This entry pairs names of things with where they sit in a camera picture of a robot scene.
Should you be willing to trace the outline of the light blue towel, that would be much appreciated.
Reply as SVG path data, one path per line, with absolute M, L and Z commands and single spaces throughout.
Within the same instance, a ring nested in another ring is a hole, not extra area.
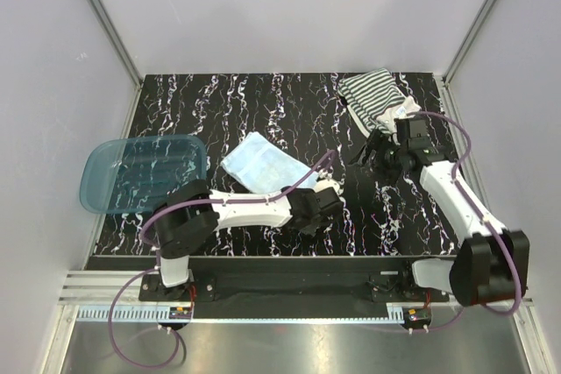
M 269 194 L 293 186 L 310 171 L 255 131 L 248 133 L 220 166 L 253 194 Z

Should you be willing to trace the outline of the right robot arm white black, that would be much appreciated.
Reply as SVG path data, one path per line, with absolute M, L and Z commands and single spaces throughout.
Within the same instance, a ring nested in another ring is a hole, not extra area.
M 370 165 L 388 183 L 404 173 L 418 180 L 437 203 L 459 244 L 455 258 L 416 260 L 398 278 L 406 300 L 419 300 L 429 289 L 453 295 L 463 307 L 483 306 L 512 315 L 527 290 L 529 239 L 493 216 L 467 185 L 459 161 L 434 145 L 428 111 L 382 116 L 360 153 L 357 166 Z

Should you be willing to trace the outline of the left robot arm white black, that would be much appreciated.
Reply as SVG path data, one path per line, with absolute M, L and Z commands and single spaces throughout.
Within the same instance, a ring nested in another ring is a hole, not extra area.
M 158 288 L 170 300 L 182 299 L 189 289 L 189 257 L 221 229 L 287 227 L 313 236 L 342 215 L 343 207 L 341 188 L 334 180 L 270 194 L 225 193 L 194 180 L 170 194 L 147 224 L 157 240 Z

